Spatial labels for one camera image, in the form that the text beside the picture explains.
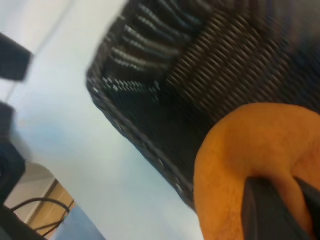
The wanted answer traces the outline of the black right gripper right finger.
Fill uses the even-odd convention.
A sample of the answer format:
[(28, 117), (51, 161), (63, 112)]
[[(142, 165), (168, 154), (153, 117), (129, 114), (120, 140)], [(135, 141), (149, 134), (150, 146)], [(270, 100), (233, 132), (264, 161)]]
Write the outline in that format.
[(313, 226), (319, 227), (320, 226), (320, 191), (300, 178), (296, 178), (296, 180), (306, 200), (306, 204), (312, 218)]

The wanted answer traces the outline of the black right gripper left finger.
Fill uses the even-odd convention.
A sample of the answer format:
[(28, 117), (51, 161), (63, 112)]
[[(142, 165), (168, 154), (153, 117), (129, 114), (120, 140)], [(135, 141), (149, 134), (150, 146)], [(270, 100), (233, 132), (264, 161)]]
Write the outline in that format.
[(273, 185), (262, 178), (247, 178), (241, 222), (245, 240), (309, 240)]

